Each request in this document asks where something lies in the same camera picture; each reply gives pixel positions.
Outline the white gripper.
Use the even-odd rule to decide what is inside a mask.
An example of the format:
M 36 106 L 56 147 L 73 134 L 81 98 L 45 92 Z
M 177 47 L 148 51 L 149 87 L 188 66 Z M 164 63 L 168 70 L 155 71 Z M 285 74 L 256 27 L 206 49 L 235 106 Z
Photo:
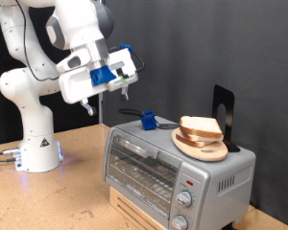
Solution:
M 132 61 L 132 49 L 123 47 L 112 53 L 93 54 L 80 48 L 58 64 L 59 84 L 63 99 L 68 104 L 80 102 L 89 116 L 97 114 L 88 103 L 91 96 L 122 88 L 121 101 L 129 100 L 129 84 L 138 81 Z

